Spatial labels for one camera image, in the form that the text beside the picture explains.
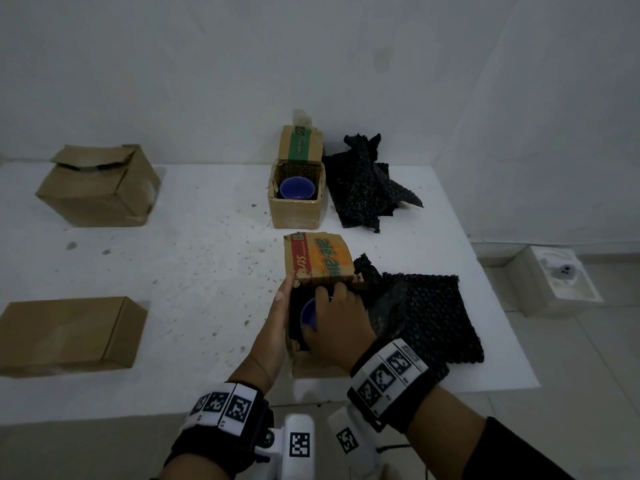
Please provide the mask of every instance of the person's right hand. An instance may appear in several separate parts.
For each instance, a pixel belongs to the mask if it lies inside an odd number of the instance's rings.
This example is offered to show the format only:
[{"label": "person's right hand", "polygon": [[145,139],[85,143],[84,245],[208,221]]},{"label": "person's right hand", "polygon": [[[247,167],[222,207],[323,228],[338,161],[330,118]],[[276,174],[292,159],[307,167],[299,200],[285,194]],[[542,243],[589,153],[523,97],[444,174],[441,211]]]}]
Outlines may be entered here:
[{"label": "person's right hand", "polygon": [[316,288],[316,329],[302,327],[311,352],[347,372],[376,339],[362,298],[344,283],[333,288],[331,301],[326,288]]}]

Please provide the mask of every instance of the person's left hand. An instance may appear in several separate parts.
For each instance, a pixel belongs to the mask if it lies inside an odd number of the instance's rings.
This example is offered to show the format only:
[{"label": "person's left hand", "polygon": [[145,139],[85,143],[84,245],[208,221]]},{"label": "person's left hand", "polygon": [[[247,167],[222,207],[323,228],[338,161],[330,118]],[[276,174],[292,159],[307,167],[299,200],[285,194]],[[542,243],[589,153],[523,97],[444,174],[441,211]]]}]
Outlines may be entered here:
[{"label": "person's left hand", "polygon": [[231,374],[229,381],[252,384],[263,394],[275,383],[286,353],[284,329],[289,322],[289,297],[293,277],[288,275],[276,292],[267,320],[258,332],[249,355]]}]

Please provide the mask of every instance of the green stripe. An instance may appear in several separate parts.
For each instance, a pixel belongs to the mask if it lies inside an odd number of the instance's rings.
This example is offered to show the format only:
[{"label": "green stripe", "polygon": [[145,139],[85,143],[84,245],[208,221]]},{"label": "green stripe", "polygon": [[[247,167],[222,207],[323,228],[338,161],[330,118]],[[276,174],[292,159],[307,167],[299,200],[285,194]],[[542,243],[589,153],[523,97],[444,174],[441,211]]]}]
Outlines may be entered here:
[{"label": "green stripe", "polygon": [[311,129],[294,126],[289,142],[289,160],[309,160],[309,142],[311,142]]}]

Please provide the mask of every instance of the white wall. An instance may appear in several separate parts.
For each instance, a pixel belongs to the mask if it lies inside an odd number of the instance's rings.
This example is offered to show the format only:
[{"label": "white wall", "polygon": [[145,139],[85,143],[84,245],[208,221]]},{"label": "white wall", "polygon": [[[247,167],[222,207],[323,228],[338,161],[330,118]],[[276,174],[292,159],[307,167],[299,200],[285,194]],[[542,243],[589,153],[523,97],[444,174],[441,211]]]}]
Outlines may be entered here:
[{"label": "white wall", "polygon": [[518,0],[435,169],[472,241],[640,241],[640,0]]},{"label": "white wall", "polygon": [[386,161],[432,164],[515,1],[3,0],[0,153],[270,162],[302,108],[329,152],[380,132]]}]

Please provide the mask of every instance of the white styrofoam box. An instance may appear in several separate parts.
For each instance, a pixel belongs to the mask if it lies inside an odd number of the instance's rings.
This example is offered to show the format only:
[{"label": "white styrofoam box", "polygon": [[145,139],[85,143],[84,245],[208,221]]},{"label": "white styrofoam box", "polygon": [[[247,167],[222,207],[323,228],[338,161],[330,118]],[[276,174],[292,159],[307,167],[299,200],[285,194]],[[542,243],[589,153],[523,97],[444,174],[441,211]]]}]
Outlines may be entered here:
[{"label": "white styrofoam box", "polygon": [[529,246],[506,269],[526,317],[573,315],[602,303],[571,249]]}]

